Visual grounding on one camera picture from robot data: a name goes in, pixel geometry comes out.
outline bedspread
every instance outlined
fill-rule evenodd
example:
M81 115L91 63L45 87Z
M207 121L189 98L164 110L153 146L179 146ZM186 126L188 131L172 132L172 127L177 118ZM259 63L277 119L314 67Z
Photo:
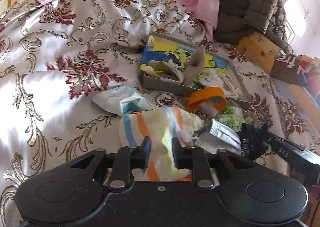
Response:
M94 94L131 83L156 106L185 108L186 99L142 88L139 59L151 31L228 58L253 99L249 109L271 132L320 153L320 141L273 81L231 45L207 41L203 24L172 0L21 0L0 21L0 213L19 225L17 187L35 174L96 148L116 152L120 117L95 105ZM207 122L206 114L196 114ZM271 151L258 163L287 174Z

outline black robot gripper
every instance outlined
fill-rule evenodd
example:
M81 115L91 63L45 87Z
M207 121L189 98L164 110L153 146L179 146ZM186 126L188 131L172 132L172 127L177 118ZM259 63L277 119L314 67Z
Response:
M150 151L146 137L140 147L96 149L30 178L15 196L22 226L305 226L298 218L308 194L294 179L225 149L206 154L173 138L175 167L190 169L192 181L134 181L131 170L147 168Z

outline cartoon eye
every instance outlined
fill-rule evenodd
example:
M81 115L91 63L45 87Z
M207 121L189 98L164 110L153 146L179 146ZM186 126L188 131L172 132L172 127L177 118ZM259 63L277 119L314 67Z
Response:
M172 59L168 61L169 64L171 64L173 67L177 68L177 69L183 69L184 68L184 64L177 60L177 59Z
M178 54L176 54L175 52L172 52L172 51L166 51L165 54L170 56L171 58L175 58L175 59L180 58Z

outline gray face mask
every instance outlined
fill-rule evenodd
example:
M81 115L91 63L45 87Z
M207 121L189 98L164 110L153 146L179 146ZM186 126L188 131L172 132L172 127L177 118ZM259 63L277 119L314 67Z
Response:
M209 153L217 153L224 148L235 154L241 154L239 136L224 124L212 119L208 124L193 133L194 145L203 148Z

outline blue stripe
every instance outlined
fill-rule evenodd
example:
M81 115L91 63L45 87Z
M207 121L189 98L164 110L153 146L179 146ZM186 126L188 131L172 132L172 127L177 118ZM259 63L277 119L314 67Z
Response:
M128 143L129 145L137 145L137 142L134 140L134 136L132 134L132 130L131 130L131 123L130 123L130 117L129 115L125 115L123 117L123 122L124 122L124 131L125 131L125 135L127 137Z
M173 137L177 137L177 124L176 124L176 120L174 119L174 114L172 113L172 110L169 107L164 107L164 108L167 111L167 114L169 115L169 118L172 122Z

